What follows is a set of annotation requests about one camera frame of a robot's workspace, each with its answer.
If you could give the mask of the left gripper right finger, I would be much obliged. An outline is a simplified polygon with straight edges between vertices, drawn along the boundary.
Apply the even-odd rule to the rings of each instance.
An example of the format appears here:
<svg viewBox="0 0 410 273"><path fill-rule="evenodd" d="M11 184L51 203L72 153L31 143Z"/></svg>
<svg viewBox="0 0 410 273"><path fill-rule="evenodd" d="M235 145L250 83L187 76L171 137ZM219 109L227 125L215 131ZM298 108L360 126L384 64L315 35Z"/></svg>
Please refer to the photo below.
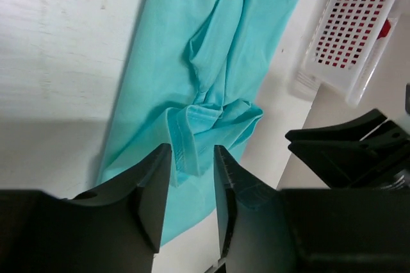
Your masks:
<svg viewBox="0 0 410 273"><path fill-rule="evenodd" d="M223 272L408 272L409 192L276 190L214 148Z"/></svg>

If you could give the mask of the teal t shirt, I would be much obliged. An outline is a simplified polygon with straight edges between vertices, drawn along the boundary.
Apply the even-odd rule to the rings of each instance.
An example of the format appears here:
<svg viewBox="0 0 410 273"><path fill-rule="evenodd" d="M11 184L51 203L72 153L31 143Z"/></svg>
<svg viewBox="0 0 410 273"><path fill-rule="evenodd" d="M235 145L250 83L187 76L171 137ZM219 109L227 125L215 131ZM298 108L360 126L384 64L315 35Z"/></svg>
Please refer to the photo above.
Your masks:
<svg viewBox="0 0 410 273"><path fill-rule="evenodd" d="M240 159L263 110L255 103L299 0L145 0L98 182L172 147L161 241L215 209L213 148Z"/></svg>

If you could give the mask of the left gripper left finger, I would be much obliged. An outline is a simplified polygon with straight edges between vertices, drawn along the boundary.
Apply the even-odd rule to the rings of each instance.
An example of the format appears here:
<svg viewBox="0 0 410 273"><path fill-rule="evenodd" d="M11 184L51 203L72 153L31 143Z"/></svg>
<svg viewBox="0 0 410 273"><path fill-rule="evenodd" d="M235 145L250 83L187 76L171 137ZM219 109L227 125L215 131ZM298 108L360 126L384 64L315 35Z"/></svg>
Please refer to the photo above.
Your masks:
<svg viewBox="0 0 410 273"><path fill-rule="evenodd" d="M170 146L73 199L1 191L2 272L150 272L160 249Z"/></svg>

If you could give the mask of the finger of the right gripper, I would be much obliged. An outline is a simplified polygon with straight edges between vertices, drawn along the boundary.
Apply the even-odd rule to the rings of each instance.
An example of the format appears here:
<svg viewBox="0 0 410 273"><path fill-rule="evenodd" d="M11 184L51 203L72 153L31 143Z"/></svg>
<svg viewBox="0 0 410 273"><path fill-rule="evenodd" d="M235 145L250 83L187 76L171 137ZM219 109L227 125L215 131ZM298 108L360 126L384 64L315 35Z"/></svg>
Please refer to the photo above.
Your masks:
<svg viewBox="0 0 410 273"><path fill-rule="evenodd" d="M285 137L289 150L330 188L409 188L409 133L378 109Z"/></svg>

